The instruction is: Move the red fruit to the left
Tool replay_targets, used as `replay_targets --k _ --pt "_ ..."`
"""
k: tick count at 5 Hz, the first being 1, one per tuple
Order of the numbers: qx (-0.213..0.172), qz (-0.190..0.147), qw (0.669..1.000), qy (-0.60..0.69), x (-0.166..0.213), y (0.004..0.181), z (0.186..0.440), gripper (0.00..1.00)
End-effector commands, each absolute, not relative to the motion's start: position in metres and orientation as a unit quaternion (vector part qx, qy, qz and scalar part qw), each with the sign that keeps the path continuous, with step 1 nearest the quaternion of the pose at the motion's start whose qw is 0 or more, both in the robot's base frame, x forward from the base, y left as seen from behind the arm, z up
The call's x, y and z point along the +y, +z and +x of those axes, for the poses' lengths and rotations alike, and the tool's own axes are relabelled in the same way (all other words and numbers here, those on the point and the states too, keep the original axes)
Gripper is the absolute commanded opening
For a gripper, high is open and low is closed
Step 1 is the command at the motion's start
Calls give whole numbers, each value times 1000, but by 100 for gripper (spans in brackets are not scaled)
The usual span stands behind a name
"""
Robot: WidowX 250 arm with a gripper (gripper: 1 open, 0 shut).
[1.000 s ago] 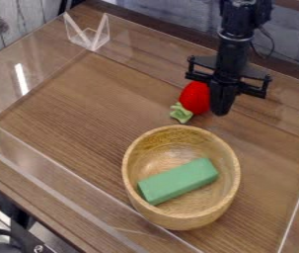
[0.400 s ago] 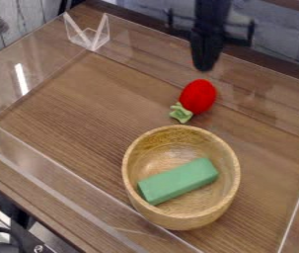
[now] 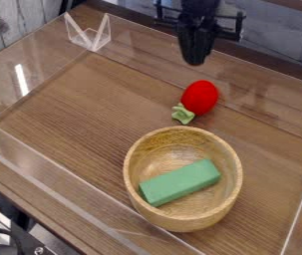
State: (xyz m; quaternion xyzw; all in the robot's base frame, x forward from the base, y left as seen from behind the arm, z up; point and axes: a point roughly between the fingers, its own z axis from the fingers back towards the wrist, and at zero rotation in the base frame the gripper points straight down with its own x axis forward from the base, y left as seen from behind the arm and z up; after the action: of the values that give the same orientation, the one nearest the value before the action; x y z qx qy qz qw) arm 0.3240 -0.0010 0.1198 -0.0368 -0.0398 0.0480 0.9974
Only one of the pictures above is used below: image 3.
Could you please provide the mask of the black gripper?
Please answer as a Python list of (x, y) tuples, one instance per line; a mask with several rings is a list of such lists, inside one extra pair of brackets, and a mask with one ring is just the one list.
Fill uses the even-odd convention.
[(197, 63), (204, 64), (210, 54), (216, 27), (217, 37), (240, 41), (246, 13), (225, 0), (153, 0), (155, 7), (154, 22), (161, 26), (177, 26), (177, 38), (185, 61), (196, 64), (194, 29), (182, 22), (188, 21), (197, 30)]

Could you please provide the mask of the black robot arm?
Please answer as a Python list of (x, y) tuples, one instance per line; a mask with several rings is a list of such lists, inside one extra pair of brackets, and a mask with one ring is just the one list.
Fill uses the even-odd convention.
[(189, 65), (204, 64), (217, 39), (241, 40), (246, 14), (224, 0), (179, 0), (178, 8), (165, 6), (162, 0), (153, 0), (153, 4), (154, 22), (175, 30), (181, 55)]

